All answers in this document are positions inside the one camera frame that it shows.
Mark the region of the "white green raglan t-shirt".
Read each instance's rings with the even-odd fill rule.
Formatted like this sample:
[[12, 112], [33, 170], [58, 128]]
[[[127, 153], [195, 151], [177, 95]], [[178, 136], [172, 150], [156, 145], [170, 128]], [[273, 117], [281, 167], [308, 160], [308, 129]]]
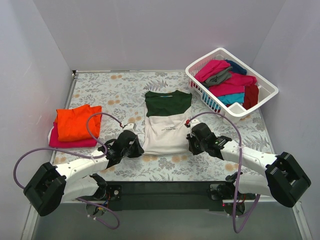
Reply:
[[189, 151], [185, 126], [191, 117], [192, 94], [179, 90], [145, 94], [143, 150], [146, 155], [166, 156]]

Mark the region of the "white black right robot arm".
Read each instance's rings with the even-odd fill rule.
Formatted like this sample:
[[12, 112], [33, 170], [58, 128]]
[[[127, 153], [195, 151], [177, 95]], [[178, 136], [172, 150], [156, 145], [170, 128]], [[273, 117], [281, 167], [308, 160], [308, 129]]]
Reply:
[[311, 186], [311, 180], [296, 159], [287, 152], [264, 153], [239, 144], [226, 136], [216, 136], [203, 122], [192, 120], [187, 140], [193, 155], [207, 153], [223, 161], [237, 163], [257, 175], [242, 173], [226, 178], [226, 192], [232, 199], [243, 194], [273, 197], [281, 205], [292, 208]]

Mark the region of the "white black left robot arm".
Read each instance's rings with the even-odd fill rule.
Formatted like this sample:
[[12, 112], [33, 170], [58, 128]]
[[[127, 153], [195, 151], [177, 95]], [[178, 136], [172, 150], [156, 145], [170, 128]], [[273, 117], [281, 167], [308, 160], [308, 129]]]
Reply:
[[124, 130], [91, 153], [89, 158], [52, 165], [42, 164], [23, 190], [41, 216], [52, 213], [62, 202], [79, 197], [101, 200], [107, 193], [107, 182], [98, 172], [119, 164], [123, 158], [137, 158], [144, 153], [138, 136]]

